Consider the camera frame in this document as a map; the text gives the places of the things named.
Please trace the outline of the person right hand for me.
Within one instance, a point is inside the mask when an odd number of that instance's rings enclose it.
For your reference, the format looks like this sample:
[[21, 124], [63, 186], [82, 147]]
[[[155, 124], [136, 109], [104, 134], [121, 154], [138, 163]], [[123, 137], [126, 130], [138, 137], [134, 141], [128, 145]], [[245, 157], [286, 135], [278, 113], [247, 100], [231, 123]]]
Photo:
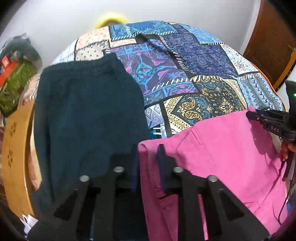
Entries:
[[282, 142], [280, 151], [282, 161], [285, 161], [288, 158], [288, 151], [296, 152], [295, 143]]

